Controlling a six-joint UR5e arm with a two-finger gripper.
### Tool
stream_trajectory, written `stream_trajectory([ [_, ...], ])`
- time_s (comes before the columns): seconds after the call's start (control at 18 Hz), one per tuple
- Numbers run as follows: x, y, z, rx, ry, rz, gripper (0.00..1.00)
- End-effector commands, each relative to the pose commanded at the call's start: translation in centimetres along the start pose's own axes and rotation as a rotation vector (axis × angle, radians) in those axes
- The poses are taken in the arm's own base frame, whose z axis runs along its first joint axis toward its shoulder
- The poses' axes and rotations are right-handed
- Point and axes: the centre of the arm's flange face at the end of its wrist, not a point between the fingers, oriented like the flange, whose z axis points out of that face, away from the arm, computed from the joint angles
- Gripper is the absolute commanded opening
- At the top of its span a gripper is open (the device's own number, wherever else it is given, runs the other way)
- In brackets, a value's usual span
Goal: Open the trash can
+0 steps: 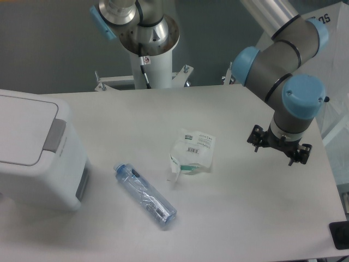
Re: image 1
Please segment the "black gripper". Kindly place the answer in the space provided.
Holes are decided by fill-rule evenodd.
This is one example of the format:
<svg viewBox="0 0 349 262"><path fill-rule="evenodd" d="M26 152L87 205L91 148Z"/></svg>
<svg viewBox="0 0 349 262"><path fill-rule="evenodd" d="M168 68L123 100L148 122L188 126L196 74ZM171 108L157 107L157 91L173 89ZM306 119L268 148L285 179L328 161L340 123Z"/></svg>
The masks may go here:
<svg viewBox="0 0 349 262"><path fill-rule="evenodd" d="M311 150L311 144L302 144L299 142L303 137L303 133L282 135L277 137L271 130L271 127L265 132L259 125L254 125L247 142L254 146L254 152L257 152L260 147L270 147L280 152L283 152L290 161L288 163L291 166L293 163L306 164Z"/></svg>

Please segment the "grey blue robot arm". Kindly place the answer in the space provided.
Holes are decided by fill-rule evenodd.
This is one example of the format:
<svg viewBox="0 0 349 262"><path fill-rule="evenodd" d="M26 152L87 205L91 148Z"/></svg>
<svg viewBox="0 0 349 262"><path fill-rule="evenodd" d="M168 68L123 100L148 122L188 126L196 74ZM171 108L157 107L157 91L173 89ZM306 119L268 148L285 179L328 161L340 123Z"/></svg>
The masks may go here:
<svg viewBox="0 0 349 262"><path fill-rule="evenodd" d="M326 47L328 30L317 19L302 18L288 1L243 5L272 40L265 50L245 48L231 65L232 77L274 110L268 129L254 126L248 143L305 164L312 147L301 139L328 97L320 79L294 72ZM162 1L99 1L89 12L105 38L118 39L129 53L135 88L184 87L183 74L172 72L179 28Z"/></svg>

